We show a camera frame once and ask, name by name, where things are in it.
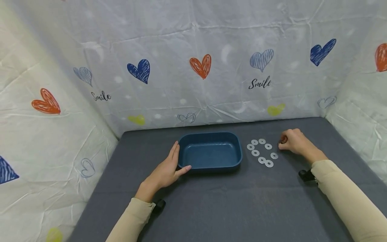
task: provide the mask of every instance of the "blue plastic tray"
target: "blue plastic tray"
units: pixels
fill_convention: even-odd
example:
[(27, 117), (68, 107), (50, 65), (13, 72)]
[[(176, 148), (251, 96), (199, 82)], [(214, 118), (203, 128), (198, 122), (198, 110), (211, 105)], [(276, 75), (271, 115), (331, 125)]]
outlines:
[(179, 144), (178, 165), (191, 165), (190, 172), (233, 171), (242, 161), (239, 139), (230, 132), (187, 134)]

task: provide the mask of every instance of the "red heart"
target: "red heart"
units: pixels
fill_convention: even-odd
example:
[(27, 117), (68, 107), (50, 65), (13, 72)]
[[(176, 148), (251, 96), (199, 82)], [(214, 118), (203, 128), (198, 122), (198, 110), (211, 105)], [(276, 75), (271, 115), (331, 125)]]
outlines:
[(211, 56), (209, 54), (206, 54), (203, 57), (202, 63), (200, 63), (200, 61), (196, 58), (191, 58), (190, 64), (192, 69), (204, 80), (207, 77), (208, 73), (210, 73)]
[(381, 44), (375, 52), (377, 71), (387, 71), (387, 44)]
[(40, 89), (42, 100), (34, 100), (31, 102), (32, 107), (42, 113), (60, 114), (60, 107), (54, 96), (47, 89)]

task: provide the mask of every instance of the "white curtain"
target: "white curtain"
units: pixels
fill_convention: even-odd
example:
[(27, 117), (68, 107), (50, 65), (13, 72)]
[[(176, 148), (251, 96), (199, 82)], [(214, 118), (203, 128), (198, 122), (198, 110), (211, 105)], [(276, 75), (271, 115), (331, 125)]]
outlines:
[(386, 179), (386, 12), (384, 0), (0, 0), (0, 238), (65, 241), (128, 130), (328, 112)]

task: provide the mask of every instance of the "beige sleeve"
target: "beige sleeve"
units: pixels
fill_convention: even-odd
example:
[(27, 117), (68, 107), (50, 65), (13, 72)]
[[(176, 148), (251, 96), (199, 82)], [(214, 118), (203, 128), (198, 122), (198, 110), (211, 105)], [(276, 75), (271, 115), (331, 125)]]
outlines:
[(386, 217), (332, 161), (313, 163), (312, 173), (355, 242), (387, 241)]
[(136, 242), (142, 228), (148, 222), (154, 206), (154, 203), (146, 203), (132, 198), (106, 242)]

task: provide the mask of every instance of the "black clamp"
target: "black clamp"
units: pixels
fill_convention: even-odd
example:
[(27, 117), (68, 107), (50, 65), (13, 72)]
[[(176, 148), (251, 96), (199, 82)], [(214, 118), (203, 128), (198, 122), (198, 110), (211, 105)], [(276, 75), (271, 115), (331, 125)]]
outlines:
[(160, 214), (163, 211), (166, 202), (162, 199), (159, 199), (159, 200), (157, 200), (157, 202), (155, 202), (155, 204), (156, 204), (156, 206), (153, 208), (152, 213)]
[(300, 170), (298, 175), (304, 182), (310, 182), (315, 180), (315, 176), (312, 174), (312, 171)]

